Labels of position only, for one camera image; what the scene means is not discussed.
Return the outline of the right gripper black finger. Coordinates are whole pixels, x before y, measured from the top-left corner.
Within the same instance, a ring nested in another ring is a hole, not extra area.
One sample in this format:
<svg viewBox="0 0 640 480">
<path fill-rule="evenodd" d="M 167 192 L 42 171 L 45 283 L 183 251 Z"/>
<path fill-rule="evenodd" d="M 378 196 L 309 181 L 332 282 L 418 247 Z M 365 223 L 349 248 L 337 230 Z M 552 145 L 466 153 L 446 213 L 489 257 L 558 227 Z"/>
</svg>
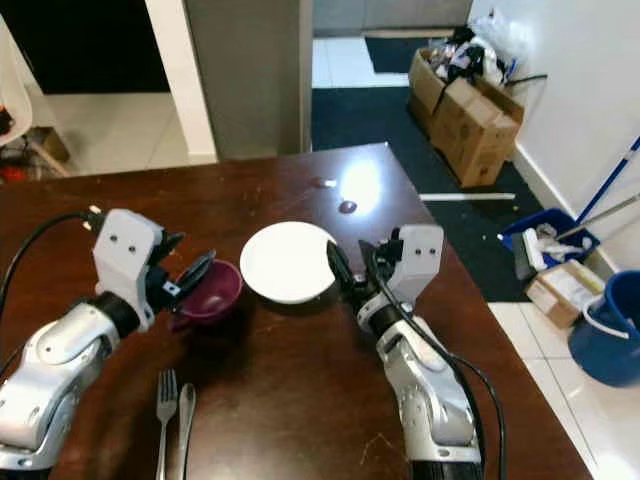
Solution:
<svg viewBox="0 0 640 480">
<path fill-rule="evenodd" d="M 361 280 L 353 273 L 346 252 L 337 242 L 326 243 L 326 260 L 334 275 L 335 284 L 338 285 L 338 291 L 344 297 L 351 297 L 352 294 L 360 292 Z"/>
<path fill-rule="evenodd" d="M 390 279 L 390 262 L 384 255 L 383 244 L 372 243 L 362 239 L 360 252 L 366 268 L 366 278 L 376 287 L 388 287 Z"/>
</svg>

